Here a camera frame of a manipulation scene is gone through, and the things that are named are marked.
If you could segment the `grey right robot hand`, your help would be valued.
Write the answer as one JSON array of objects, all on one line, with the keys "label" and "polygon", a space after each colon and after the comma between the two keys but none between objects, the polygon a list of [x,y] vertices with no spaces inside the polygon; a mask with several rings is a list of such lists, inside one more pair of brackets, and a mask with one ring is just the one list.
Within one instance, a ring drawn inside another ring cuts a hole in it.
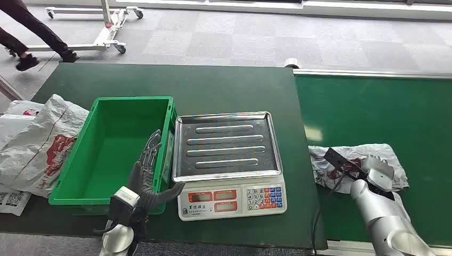
[{"label": "grey right robot hand", "polygon": [[389,164],[385,159],[381,159],[379,156],[368,154],[362,164],[362,168],[366,170],[370,169],[383,169],[388,167]]}]

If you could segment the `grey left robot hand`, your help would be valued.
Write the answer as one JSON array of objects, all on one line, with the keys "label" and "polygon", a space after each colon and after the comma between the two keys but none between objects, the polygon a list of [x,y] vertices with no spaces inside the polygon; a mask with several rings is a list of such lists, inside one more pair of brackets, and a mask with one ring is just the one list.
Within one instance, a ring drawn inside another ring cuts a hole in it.
[{"label": "grey left robot hand", "polygon": [[152,186],[154,163],[161,146],[161,130],[157,129],[143,147],[128,178],[127,187],[140,196],[138,208],[144,214],[149,214],[157,206],[177,198],[185,186],[185,182],[177,182],[172,188],[165,191],[154,191]]}]

